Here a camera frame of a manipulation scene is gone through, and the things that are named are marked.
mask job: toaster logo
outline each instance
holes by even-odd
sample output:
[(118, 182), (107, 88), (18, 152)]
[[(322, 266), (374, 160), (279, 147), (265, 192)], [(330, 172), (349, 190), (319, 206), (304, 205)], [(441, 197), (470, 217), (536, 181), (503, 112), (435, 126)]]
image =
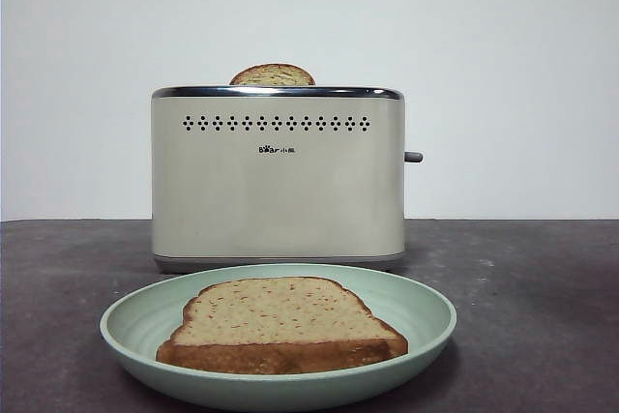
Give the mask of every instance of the toaster logo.
[(260, 154), (294, 154), (296, 150), (294, 147), (272, 147), (270, 145), (258, 146), (258, 153)]

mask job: toasted bread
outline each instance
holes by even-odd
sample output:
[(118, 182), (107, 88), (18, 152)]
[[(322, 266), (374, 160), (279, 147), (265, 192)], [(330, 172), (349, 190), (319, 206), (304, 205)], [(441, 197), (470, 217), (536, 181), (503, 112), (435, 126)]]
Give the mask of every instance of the toasted bread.
[(311, 86), (315, 84), (311, 74), (295, 65), (267, 63), (247, 68), (230, 81), (241, 86)]
[(333, 280), (234, 280), (183, 309), (157, 360), (207, 371), (288, 374), (369, 365), (403, 355), (407, 340)]

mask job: white wall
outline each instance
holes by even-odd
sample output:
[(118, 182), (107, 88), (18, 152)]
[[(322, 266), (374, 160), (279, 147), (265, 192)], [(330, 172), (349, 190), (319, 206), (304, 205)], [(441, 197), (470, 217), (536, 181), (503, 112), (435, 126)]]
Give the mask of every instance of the white wall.
[(407, 100), (409, 218), (619, 218), (619, 0), (2, 0), (2, 215), (150, 216), (150, 95), (292, 62)]

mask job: bread crust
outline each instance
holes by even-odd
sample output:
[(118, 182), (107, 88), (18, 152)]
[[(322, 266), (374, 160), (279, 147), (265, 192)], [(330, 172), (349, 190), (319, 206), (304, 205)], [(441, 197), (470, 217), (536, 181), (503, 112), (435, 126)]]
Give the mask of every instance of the bread crust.
[[(276, 68), (280, 72), (284, 72), (284, 73), (298, 74), (300, 78), (298, 79), (298, 82), (293, 85), (313, 86), (315, 84), (315, 81), (313, 77), (311, 76), (311, 74), (309, 74), (304, 69), (297, 67), (296, 65), (290, 65), (288, 63), (265, 63), (262, 65), (255, 65), (253, 67), (249, 67), (246, 70), (242, 70), (240, 73), (236, 74), (230, 80), (230, 85), (232, 86), (248, 85), (247, 81), (253, 75), (257, 75), (260, 73), (269, 73), (268, 70), (270, 70), (271, 68)], [(264, 85), (271, 85), (271, 84), (265, 81)]]
[(339, 282), (326, 278), (295, 277), (327, 280), (354, 296), (359, 306), (374, 320), (393, 334), (392, 339), (324, 340), (312, 343), (245, 343), (184, 345), (176, 342), (176, 335), (192, 321), (193, 303), (210, 289), (224, 284), (216, 283), (202, 289), (183, 308), (183, 325), (157, 350), (156, 360), (178, 367), (215, 372), (243, 374), (293, 374), (332, 369), (354, 368), (382, 362), (404, 355), (408, 341), (385, 321), (371, 314), (370, 309), (354, 292)]

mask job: row of vent holes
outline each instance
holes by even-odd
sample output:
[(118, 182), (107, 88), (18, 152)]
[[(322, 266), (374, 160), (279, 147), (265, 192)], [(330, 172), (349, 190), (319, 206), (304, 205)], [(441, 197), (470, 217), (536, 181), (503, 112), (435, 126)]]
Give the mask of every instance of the row of vent holes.
[[(186, 117), (187, 121), (183, 122), (183, 125), (187, 128), (187, 131), (191, 131), (192, 130), (192, 126), (193, 126), (193, 121), (191, 116), (187, 116)], [(200, 120), (197, 122), (198, 127), (205, 131), (206, 130), (206, 126), (208, 126), (209, 122), (206, 121), (206, 117), (205, 116), (201, 116)], [(234, 129), (239, 125), (239, 122), (236, 121), (234, 119), (234, 116), (230, 116), (230, 119), (226, 122), (227, 126), (230, 128), (231, 131), (234, 131)], [(294, 131), (294, 127), (297, 126), (297, 122), (294, 120), (294, 117), (291, 116), (288, 121), (286, 121), (286, 127), (289, 128), (291, 131)], [(221, 120), (221, 117), (216, 116), (215, 117), (215, 121), (212, 122), (213, 127), (215, 127), (216, 131), (219, 131), (221, 129), (221, 127), (223, 126), (223, 121)], [(253, 125), (253, 121), (250, 120), (249, 116), (245, 117), (245, 120), (241, 121), (241, 125), (245, 128), (245, 131), (249, 131), (250, 130), (250, 126)], [(261, 130), (264, 131), (265, 127), (268, 125), (268, 122), (265, 121), (264, 116), (261, 116), (259, 118), (259, 120), (256, 122), (256, 126)], [(280, 120), (279, 116), (274, 117), (274, 121), (271, 122), (271, 125), (274, 127), (275, 131), (279, 131), (280, 127), (283, 125), (282, 120)], [(304, 117), (304, 119), (301, 121), (301, 127), (305, 130), (308, 131), (310, 129), (310, 126), (312, 125), (312, 122), (310, 121), (310, 118), (308, 116)], [(333, 127), (333, 131), (337, 131), (339, 127), (341, 127), (341, 121), (339, 120), (339, 118), (337, 116), (333, 117), (333, 121), (330, 123), (330, 125)], [(319, 116), (318, 117), (318, 121), (316, 121), (316, 127), (318, 128), (319, 131), (324, 131), (325, 127), (327, 126), (327, 122), (325, 121), (323, 116)], [(344, 126), (349, 130), (352, 131), (353, 127), (356, 126), (356, 123), (353, 121), (352, 116), (348, 117), (348, 121), (344, 122)], [(369, 121), (368, 121), (368, 117), (364, 116), (362, 118), (362, 121), (359, 122), (359, 127), (362, 129), (362, 131), (367, 131), (368, 130), (368, 126), (369, 126)]]

